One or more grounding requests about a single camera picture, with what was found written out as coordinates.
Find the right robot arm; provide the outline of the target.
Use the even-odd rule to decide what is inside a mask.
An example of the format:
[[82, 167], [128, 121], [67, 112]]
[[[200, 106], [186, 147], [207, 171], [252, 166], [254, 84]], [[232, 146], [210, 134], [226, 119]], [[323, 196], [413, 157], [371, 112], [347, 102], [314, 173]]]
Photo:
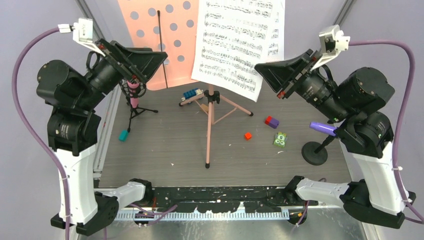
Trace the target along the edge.
[[280, 99], [296, 93], [338, 127], [322, 142], [307, 142], [301, 150], [312, 165], [323, 164], [328, 157], [326, 146], [340, 140], [353, 154], [363, 179], [349, 183], [315, 181], [294, 176], [285, 187], [291, 205], [317, 201], [343, 208], [356, 220], [399, 229], [406, 217], [407, 203], [416, 194], [398, 187], [393, 168], [394, 132], [389, 118], [380, 110], [395, 90], [385, 75], [372, 67], [352, 72], [336, 83], [330, 68], [319, 65], [322, 54], [308, 50], [283, 61], [258, 63], [255, 70]]

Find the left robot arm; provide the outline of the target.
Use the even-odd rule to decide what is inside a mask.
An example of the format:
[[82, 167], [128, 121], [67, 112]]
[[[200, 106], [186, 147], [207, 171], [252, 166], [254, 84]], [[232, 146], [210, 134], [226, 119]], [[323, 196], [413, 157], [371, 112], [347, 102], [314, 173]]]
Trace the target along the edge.
[[151, 182], [138, 178], [106, 192], [94, 190], [93, 163], [100, 116], [96, 106], [123, 81], [143, 85], [167, 59], [167, 53], [151, 48], [126, 48], [117, 41], [96, 42], [95, 63], [86, 60], [80, 74], [62, 60], [44, 64], [36, 93], [52, 106], [47, 122], [48, 146], [58, 158], [64, 181], [60, 184], [61, 207], [51, 225], [90, 236], [110, 225], [118, 211], [132, 203], [148, 207], [154, 199]]

